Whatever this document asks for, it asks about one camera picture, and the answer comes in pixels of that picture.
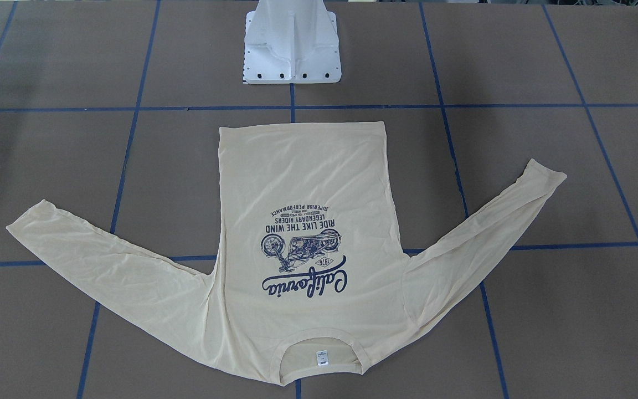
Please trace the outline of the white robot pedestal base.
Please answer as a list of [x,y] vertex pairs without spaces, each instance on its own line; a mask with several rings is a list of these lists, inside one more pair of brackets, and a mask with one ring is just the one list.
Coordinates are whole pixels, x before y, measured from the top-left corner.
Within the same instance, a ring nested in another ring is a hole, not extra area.
[[246,14],[244,56],[246,84],[338,83],[336,15],[323,1],[259,1]]

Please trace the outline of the beige long-sleeve printed shirt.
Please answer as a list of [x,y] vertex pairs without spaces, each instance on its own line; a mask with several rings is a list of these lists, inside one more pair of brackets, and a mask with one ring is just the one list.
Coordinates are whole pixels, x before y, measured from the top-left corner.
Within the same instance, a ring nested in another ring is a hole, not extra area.
[[220,128],[220,237],[201,273],[46,200],[7,231],[86,295],[200,364],[279,386],[364,374],[479,285],[567,175],[530,160],[404,253],[382,122]]

